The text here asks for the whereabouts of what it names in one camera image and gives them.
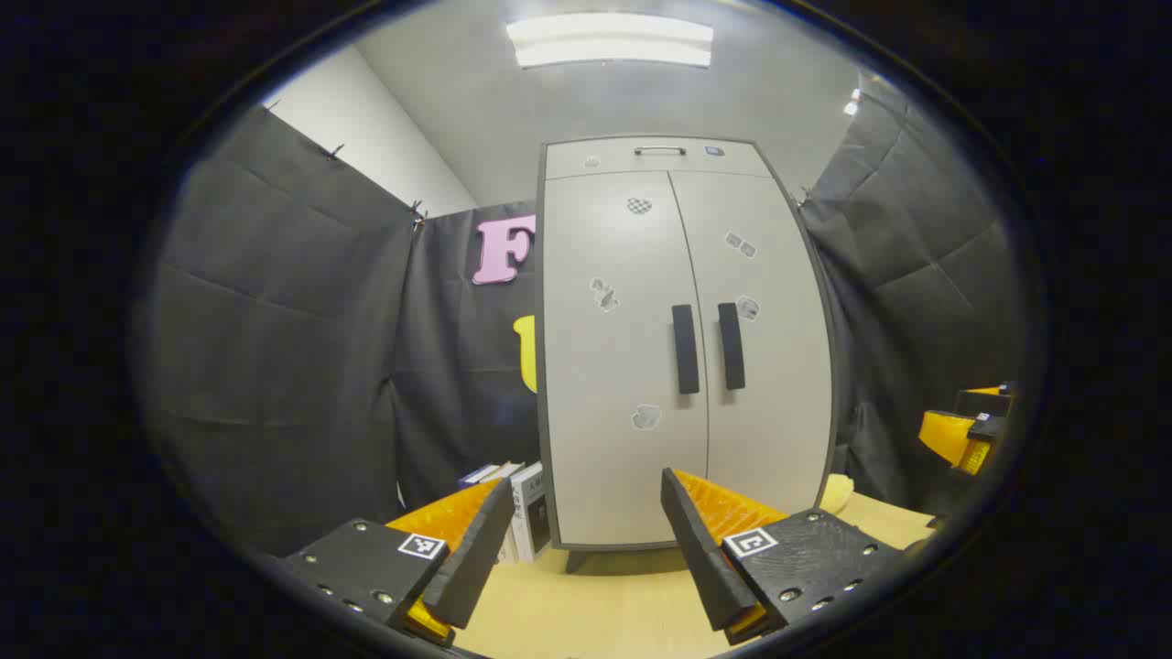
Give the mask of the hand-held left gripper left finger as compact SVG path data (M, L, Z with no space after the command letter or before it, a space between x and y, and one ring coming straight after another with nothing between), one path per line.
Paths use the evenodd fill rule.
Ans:
M512 517L515 489L497 478L388 523L346 521L279 562L352 613L449 647L472 620Z

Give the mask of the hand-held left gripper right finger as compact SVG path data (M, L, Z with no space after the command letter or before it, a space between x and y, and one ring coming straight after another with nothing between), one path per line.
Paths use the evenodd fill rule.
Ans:
M779 512L673 468L661 473L661 507L709 625L730 645L808 633L906 561L820 507Z

